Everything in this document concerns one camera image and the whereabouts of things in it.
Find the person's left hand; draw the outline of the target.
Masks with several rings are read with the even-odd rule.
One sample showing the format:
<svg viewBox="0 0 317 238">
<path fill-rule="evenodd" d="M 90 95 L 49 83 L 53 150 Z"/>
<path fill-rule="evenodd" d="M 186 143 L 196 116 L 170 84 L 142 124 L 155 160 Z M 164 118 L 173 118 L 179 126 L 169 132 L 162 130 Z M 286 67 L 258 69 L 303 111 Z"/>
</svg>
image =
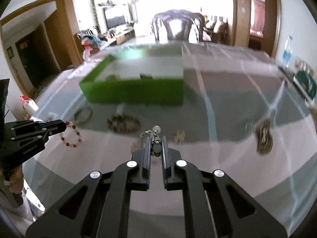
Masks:
<svg viewBox="0 0 317 238">
<path fill-rule="evenodd" d="M 12 193 L 19 194 L 24 187 L 23 166 L 20 165 L 10 172 L 9 189 Z"/>
</svg>

